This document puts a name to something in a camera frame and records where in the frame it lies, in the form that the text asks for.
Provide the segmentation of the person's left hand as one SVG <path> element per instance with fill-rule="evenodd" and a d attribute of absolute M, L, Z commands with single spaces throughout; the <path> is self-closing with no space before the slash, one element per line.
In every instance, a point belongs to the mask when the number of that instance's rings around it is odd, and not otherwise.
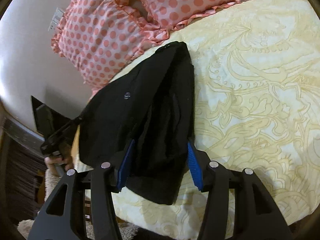
<path fill-rule="evenodd" d="M 65 164 L 65 171 L 67 172 L 71 168 L 74 168 L 73 158 L 71 156 L 71 146 L 67 143 L 63 143 L 60 145 L 60 152 L 61 156 L 48 156 L 45 157 L 44 162 L 50 172 L 55 175 L 59 176 L 56 166 L 55 165 L 63 165 Z"/>

